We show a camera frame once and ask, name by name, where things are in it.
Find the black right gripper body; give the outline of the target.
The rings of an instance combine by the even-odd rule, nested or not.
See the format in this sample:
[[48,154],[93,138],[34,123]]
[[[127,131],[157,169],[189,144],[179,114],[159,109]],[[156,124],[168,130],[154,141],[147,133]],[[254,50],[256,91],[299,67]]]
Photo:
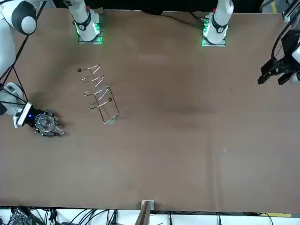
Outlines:
[[36,133],[45,134],[41,119],[46,116],[45,110],[30,108],[28,112],[28,125],[35,129]]

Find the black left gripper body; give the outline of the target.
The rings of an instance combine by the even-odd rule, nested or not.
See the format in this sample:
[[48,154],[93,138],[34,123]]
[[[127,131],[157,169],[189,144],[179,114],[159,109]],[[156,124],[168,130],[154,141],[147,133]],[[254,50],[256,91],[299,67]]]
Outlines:
[[300,31],[289,30],[281,38],[284,56],[279,65],[290,70],[300,69]]

